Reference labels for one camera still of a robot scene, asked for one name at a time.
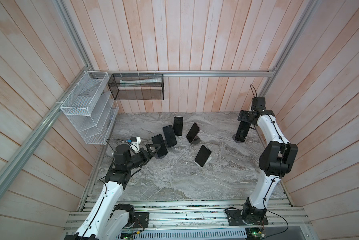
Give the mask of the black phone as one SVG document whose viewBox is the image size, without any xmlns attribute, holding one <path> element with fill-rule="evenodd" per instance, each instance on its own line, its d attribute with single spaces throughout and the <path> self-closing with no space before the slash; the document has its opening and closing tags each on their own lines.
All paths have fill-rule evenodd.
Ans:
<svg viewBox="0 0 359 240">
<path fill-rule="evenodd" d="M 241 121 L 237 129 L 236 135 L 247 138 L 250 129 L 251 129 L 251 124 L 249 122 Z"/>
</svg>

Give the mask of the white folding stand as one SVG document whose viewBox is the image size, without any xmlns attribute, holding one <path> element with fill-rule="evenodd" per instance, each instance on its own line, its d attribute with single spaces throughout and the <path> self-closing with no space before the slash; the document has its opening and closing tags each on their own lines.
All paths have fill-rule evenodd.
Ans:
<svg viewBox="0 0 359 240">
<path fill-rule="evenodd" d="M 206 157 L 200 157 L 198 158 L 198 160 L 196 161 L 196 163 L 201 167 L 203 168 L 207 163 L 209 163 L 212 159 L 212 156 L 208 156 L 208 158 Z"/>
</svg>

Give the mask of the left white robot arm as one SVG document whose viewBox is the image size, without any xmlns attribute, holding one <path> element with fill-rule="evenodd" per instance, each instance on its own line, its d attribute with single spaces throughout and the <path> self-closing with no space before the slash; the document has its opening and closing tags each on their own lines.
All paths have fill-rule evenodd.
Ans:
<svg viewBox="0 0 359 240">
<path fill-rule="evenodd" d="M 103 187 L 94 207 L 83 224 L 66 240 L 114 240 L 124 228 L 135 225 L 134 206 L 117 204 L 127 183 L 133 176 L 131 171 L 145 166 L 160 150 L 160 145 L 147 144 L 132 154 L 130 144 L 115 148 L 111 165 L 104 177 Z"/>
</svg>

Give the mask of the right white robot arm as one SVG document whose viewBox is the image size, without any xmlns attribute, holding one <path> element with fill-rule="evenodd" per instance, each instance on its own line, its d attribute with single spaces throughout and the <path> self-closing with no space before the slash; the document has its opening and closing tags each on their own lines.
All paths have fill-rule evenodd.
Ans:
<svg viewBox="0 0 359 240">
<path fill-rule="evenodd" d="M 298 146 L 290 143 L 283 135 L 270 110 L 240 111 L 238 121 L 240 121 L 237 131 L 239 141 L 246 137 L 251 126 L 255 126 L 262 131 L 267 142 L 259 158 L 259 167 L 262 172 L 241 212 L 243 222 L 246 225 L 253 225 L 263 221 L 273 190 L 292 169 Z"/>
</svg>

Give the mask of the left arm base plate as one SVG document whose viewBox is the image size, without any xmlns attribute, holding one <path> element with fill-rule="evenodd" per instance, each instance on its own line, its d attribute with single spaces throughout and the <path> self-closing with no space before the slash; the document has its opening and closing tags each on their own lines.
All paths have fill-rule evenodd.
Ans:
<svg viewBox="0 0 359 240">
<path fill-rule="evenodd" d="M 149 212 L 137 212 L 130 218 L 130 228 L 147 229 L 149 224 Z"/>
</svg>

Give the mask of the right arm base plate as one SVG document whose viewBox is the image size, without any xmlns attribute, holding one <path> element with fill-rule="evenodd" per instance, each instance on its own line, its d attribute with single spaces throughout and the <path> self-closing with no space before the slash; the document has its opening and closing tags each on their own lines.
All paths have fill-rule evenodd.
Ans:
<svg viewBox="0 0 359 240">
<path fill-rule="evenodd" d="M 236 208 L 227 208 L 224 210 L 229 226 L 253 226 L 268 225 L 268 219 L 265 216 L 266 210 L 239 210 Z"/>
</svg>

